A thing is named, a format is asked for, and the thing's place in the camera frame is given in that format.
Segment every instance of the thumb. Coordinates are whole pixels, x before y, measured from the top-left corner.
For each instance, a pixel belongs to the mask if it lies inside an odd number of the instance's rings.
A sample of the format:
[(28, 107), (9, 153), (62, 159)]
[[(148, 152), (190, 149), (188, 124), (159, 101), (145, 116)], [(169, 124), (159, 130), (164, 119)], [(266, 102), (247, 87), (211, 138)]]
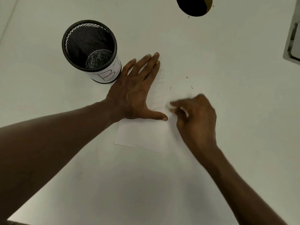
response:
[(170, 109), (170, 111), (172, 113), (176, 114), (177, 117), (178, 117), (178, 119), (177, 119), (177, 128), (182, 128), (188, 120), (186, 113), (180, 108)]
[(168, 120), (167, 115), (165, 115), (164, 113), (149, 110), (149, 109), (147, 109), (146, 111), (143, 112), (143, 117), (142, 118), (143, 119), (163, 120), (163, 121)]

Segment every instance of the wire mesh container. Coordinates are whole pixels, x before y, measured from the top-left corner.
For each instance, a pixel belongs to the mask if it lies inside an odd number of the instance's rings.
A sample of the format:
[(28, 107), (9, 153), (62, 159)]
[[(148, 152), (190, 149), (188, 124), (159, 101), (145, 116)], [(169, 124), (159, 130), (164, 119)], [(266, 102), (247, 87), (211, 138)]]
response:
[(70, 26), (62, 39), (62, 50), (71, 65), (98, 83), (111, 83), (121, 72), (115, 36), (100, 22), (83, 20)]

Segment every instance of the person's left hand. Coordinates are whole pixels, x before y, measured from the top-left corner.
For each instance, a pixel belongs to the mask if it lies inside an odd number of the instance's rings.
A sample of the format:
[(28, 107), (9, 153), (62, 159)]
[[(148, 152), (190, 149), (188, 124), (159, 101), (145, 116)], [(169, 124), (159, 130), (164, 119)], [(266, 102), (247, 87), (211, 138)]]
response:
[(153, 57), (148, 54), (138, 62), (134, 58), (124, 66), (119, 78), (111, 86), (105, 99), (116, 106), (117, 120), (123, 118), (168, 120), (165, 114), (149, 110), (146, 105), (148, 91), (160, 68), (158, 58), (159, 53), (155, 53)]

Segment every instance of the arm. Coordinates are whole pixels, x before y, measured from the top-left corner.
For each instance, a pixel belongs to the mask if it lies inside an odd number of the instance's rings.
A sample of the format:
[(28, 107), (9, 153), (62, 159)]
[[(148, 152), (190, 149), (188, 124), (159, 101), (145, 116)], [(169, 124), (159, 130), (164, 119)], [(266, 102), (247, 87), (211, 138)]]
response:
[(217, 147), (216, 113), (204, 95), (171, 102), (177, 128), (195, 158), (208, 171), (240, 225), (286, 224), (238, 175)]
[(111, 124), (123, 118), (167, 120), (146, 106), (158, 58), (130, 61), (101, 102), (0, 128), (0, 224)]

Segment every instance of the white paper label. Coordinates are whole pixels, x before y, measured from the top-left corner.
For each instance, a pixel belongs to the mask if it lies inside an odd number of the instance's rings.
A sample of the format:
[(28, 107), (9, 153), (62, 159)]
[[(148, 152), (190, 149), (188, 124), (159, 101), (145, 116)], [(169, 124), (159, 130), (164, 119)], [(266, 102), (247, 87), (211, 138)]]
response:
[(87, 72), (87, 74), (93, 80), (99, 83), (110, 83), (113, 82), (121, 72), (121, 62), (118, 59), (118, 55), (116, 55), (114, 61), (111, 63), (109, 67), (103, 69), (99, 72)]

